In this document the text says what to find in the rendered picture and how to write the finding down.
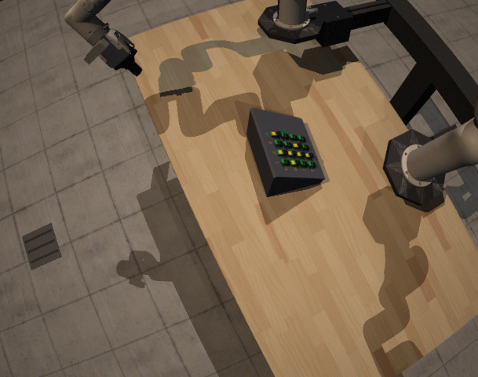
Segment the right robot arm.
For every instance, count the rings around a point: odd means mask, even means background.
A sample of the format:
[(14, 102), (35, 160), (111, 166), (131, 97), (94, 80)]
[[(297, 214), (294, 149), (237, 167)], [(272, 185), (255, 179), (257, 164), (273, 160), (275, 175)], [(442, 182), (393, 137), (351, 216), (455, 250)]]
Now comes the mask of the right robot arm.
[[(103, 38), (109, 30), (109, 23), (103, 23), (96, 16), (110, 1), (78, 0), (64, 16), (65, 22), (93, 47), (83, 59), (87, 64), (91, 64), (110, 44)], [(307, 6), (307, 0), (278, 0), (278, 12), (274, 13), (273, 21), (283, 29), (301, 30), (309, 25), (309, 16), (314, 13), (318, 13), (318, 9)]]

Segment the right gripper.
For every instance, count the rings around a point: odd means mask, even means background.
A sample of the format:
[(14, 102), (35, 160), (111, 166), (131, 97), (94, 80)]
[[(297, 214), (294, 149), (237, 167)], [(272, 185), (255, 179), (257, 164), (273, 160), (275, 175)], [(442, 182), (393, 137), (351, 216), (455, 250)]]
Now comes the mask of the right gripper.
[(114, 68), (115, 70), (125, 68), (137, 77), (142, 72), (142, 68), (134, 59), (134, 56), (137, 53), (137, 50), (134, 49), (135, 45), (126, 36), (116, 31), (114, 28), (109, 28), (103, 38), (105, 38), (110, 44), (99, 55), (100, 59), (110, 68)]

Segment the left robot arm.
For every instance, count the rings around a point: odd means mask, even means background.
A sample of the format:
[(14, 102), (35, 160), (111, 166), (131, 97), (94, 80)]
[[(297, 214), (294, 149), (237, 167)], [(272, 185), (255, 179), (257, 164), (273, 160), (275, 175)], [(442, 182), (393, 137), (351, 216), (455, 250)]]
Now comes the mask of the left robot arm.
[(435, 177), (478, 164), (478, 98), (474, 117), (425, 145), (407, 147), (400, 160), (407, 181), (425, 187)]

